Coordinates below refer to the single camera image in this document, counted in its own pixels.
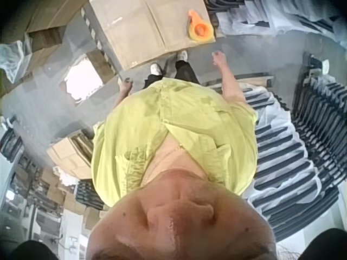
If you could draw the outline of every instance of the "concrete floor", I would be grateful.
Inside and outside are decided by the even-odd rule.
[[[33,155],[38,165],[53,165],[46,149],[57,138],[80,128],[91,129],[95,123],[104,120],[113,107],[118,92],[115,79],[77,107],[59,88],[69,67],[81,55],[95,48],[84,20],[80,16],[75,17],[66,29],[63,44],[45,66],[34,71],[34,79],[2,98],[2,113],[5,116],[17,115],[15,130],[22,136],[26,150]],[[189,62],[201,83],[220,78],[211,61],[211,52],[215,50],[226,53],[228,63],[236,75],[272,73],[275,76],[273,91],[289,107],[305,51],[319,59],[329,59],[330,75],[340,83],[347,83],[346,50],[320,35],[290,31],[277,37],[230,36],[219,38],[213,44],[192,48],[188,51]],[[163,66],[170,59],[167,76],[174,74],[174,58],[171,55],[156,61]],[[149,74],[149,66],[150,63],[121,71],[120,75],[122,78],[133,78],[134,91],[139,91]]]

